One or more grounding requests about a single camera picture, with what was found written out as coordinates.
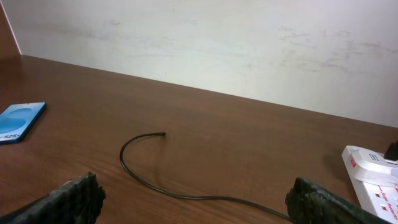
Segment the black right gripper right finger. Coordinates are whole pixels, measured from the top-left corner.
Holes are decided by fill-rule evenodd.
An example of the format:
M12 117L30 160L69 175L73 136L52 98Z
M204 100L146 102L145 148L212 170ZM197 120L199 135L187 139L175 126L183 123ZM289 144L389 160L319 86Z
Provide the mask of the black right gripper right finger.
M303 177L285 198L294 224L390 224Z

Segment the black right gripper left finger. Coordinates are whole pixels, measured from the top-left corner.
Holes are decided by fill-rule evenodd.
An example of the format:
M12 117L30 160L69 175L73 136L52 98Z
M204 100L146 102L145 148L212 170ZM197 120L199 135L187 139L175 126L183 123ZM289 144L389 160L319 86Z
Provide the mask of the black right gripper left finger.
M42 198L1 217L7 224L95 224L105 190L89 172L69 180Z

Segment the blue Galaxy smartphone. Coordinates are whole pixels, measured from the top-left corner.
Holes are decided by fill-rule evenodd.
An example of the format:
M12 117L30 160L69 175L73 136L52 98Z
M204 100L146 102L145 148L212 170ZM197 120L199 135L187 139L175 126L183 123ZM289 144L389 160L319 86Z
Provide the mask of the blue Galaxy smartphone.
M1 145L21 142L45 111L45 102L9 106L1 113Z

